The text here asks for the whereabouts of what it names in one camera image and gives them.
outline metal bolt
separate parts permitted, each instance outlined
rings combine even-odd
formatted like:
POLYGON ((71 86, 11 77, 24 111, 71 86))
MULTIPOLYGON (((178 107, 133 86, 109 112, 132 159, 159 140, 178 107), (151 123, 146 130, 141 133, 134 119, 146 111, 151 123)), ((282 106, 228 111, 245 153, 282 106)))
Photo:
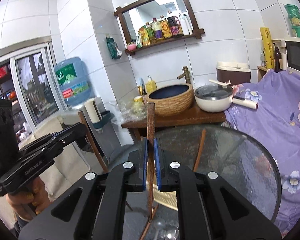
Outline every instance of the metal bolt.
POLYGON ((93 173, 93 172, 88 172, 87 174, 86 174, 86 176, 85 176, 85 178, 87 179, 87 180, 92 180, 92 179, 94 179, 96 177, 96 175, 93 173))
POLYGON ((133 167, 133 163, 132 163, 132 162, 125 162, 125 163, 123 164, 123 167, 124 167, 125 169, 130 169, 130 168, 133 167))
POLYGON ((170 167, 173 168, 173 169, 177 169, 180 167, 180 163, 178 162, 172 162, 170 163, 170 167))
POLYGON ((216 172, 214 172, 214 171, 210 171, 210 172, 208 173, 208 177, 209 177, 210 179, 216 179, 216 178, 218 177, 218 174, 217 174, 216 172))

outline hanging tissue pack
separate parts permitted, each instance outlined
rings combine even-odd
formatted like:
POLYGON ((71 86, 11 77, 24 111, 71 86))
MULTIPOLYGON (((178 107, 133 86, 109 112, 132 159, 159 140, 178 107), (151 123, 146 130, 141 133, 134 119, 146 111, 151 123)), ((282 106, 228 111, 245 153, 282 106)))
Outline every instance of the hanging tissue pack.
POLYGON ((109 35, 107 35, 106 39, 107 39, 107 46, 110 51, 111 57, 113 59, 121 58, 122 52, 119 49, 117 43, 114 41, 113 37, 110 37, 109 35))

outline sink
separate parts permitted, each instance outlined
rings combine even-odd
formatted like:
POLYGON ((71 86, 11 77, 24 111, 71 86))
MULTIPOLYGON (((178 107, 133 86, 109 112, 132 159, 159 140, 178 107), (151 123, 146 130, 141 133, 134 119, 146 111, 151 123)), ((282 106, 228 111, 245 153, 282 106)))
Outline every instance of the sink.
POLYGON ((155 103, 155 113, 170 116, 183 112, 192 105, 194 91, 191 84, 160 88, 146 95, 146 101, 155 103))

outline fingernail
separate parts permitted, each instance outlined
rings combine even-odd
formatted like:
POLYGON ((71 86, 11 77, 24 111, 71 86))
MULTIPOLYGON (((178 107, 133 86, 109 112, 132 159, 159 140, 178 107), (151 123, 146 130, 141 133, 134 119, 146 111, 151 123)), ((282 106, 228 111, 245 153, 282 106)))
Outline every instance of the fingernail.
POLYGON ((30 199, 33 199, 33 194, 32 194, 32 193, 28 193, 28 194, 27 194, 27 199, 29 199, 29 200, 30 200, 30 199))

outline soap dispenser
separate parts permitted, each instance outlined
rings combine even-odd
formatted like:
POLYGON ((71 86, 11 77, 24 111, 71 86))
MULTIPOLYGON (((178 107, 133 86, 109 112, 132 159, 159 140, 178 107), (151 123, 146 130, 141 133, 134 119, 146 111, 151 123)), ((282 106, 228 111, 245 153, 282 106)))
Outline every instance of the soap dispenser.
POLYGON ((147 90, 147 94, 150 94, 153 91, 157 90, 157 85, 150 76, 148 76, 148 82, 146 83, 146 90, 147 90))

